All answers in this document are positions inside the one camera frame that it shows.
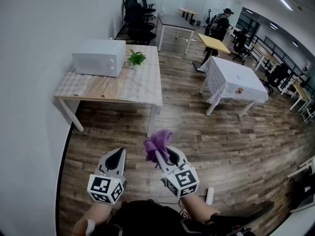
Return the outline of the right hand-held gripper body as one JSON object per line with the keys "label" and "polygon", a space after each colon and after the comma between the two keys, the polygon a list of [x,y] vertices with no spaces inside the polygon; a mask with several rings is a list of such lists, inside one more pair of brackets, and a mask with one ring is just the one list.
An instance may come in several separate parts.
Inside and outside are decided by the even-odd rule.
{"label": "right hand-held gripper body", "polygon": [[163,174],[161,181],[176,197],[190,195],[196,192],[199,186],[196,170],[190,163],[185,163]]}

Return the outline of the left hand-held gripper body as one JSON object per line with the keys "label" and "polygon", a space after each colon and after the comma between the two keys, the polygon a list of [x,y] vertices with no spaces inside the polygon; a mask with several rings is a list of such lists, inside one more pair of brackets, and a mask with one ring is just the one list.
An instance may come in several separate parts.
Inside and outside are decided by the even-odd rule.
{"label": "left hand-held gripper body", "polygon": [[114,205],[124,191],[125,173],[115,175],[90,175],[87,192],[100,203]]}

